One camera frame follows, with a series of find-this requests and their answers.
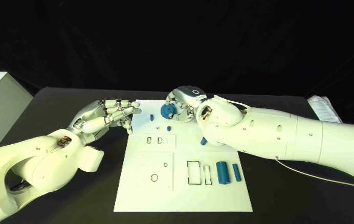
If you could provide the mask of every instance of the robotic arm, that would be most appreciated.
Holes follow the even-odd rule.
[[[78,168],[97,171],[104,152],[93,141],[122,126],[132,134],[130,114],[139,114],[139,103],[100,100],[78,112],[67,129],[0,148],[0,221],[15,214],[39,196],[58,190],[72,179]],[[23,178],[12,189],[4,178],[9,170]]]
[[[249,107],[218,96],[211,99],[205,96],[195,102],[201,95],[205,93],[197,87],[179,87],[168,95],[166,104],[175,100],[179,107],[189,109],[188,121],[192,116],[197,118],[211,144],[227,144],[266,159],[308,161],[354,176],[354,125]],[[181,115],[169,114],[171,118],[176,116],[181,118]]]

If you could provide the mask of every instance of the blue cylinder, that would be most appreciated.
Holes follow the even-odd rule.
[[[241,181],[241,175],[240,175],[237,164],[233,164],[233,168],[234,168],[236,180],[240,182]]]
[[[201,145],[205,146],[207,142],[208,142],[208,140],[202,137],[202,139],[201,139]]]
[[[217,162],[218,180],[220,184],[226,185],[230,183],[227,162]]]

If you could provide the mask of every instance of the table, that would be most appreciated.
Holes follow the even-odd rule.
[[[67,128],[80,109],[98,99],[165,99],[165,92],[45,88],[35,96],[2,146]],[[305,98],[221,95],[260,108],[317,119]],[[2,223],[353,223],[354,187],[321,181],[286,169],[276,161],[240,152],[253,212],[113,212],[127,134],[113,128],[93,146],[104,151],[97,172],[78,173],[68,185],[39,197]],[[325,166],[285,163],[305,172],[354,182]]]

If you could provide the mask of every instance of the white paper sheet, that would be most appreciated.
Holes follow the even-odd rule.
[[[236,149],[210,143],[202,146],[197,122],[182,123],[162,118],[165,101],[137,102],[143,112],[133,115],[133,135],[127,141],[114,211],[253,211]],[[201,185],[188,184],[188,161],[200,161]],[[227,185],[218,183],[218,161],[228,165],[231,183]],[[234,163],[239,164],[241,182],[236,181]],[[205,165],[210,166],[211,186],[205,185]]]

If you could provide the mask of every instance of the robotic hand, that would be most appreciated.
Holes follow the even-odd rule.
[[[308,161],[354,176],[354,125],[254,108],[218,96],[208,99],[194,86],[176,88],[166,105],[172,100],[187,111],[169,114],[169,118],[189,122],[195,117],[213,145],[227,144],[266,159]]]
[[[97,171],[104,152],[91,146],[109,131],[123,126],[132,133],[130,114],[139,114],[139,103],[100,100],[78,112],[67,129],[0,147],[0,221],[39,196],[58,190],[72,179],[78,168]],[[4,178],[13,170],[23,180],[12,189]]]

